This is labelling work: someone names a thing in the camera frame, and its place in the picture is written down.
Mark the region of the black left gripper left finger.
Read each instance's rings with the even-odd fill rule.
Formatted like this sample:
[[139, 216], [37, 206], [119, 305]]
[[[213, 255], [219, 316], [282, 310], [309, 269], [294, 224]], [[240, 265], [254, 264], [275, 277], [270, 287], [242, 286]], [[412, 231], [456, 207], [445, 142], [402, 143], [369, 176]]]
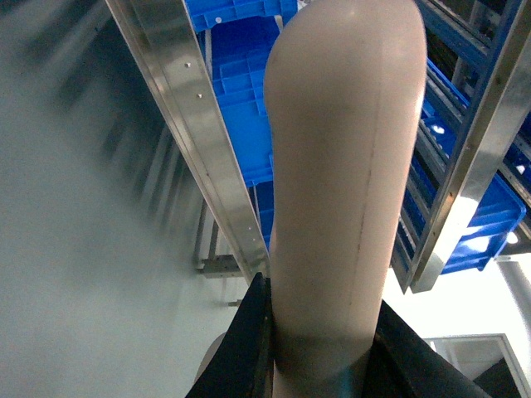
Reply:
[[273, 317], [270, 279], [255, 275], [227, 333], [188, 397], [271, 397]]

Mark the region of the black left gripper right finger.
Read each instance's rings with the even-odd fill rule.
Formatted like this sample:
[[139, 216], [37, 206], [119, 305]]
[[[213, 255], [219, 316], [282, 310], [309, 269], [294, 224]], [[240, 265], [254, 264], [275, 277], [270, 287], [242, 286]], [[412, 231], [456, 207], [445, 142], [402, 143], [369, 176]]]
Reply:
[[382, 302], [364, 381], [366, 397], [487, 397]]

